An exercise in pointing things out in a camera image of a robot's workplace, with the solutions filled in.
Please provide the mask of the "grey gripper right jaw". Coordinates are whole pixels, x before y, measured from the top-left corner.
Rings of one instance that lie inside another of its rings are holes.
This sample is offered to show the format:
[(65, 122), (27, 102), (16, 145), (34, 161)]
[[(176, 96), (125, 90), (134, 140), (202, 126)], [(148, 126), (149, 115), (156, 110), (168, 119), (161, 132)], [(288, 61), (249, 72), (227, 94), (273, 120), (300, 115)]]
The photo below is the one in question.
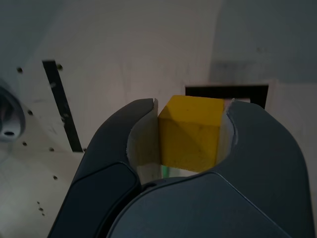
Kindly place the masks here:
[(110, 238), (310, 238), (307, 166), (291, 133), (262, 107), (225, 114), (226, 158), (204, 173), (143, 192), (116, 218)]

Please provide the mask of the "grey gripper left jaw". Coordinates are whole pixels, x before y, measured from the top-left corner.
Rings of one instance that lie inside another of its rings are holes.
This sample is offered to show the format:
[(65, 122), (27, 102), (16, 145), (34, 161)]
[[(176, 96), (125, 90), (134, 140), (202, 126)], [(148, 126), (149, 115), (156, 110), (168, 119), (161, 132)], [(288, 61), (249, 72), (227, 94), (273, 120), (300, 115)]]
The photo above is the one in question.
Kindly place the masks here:
[(160, 179), (157, 99), (139, 99), (93, 136), (50, 230), (51, 238), (105, 238), (119, 213)]

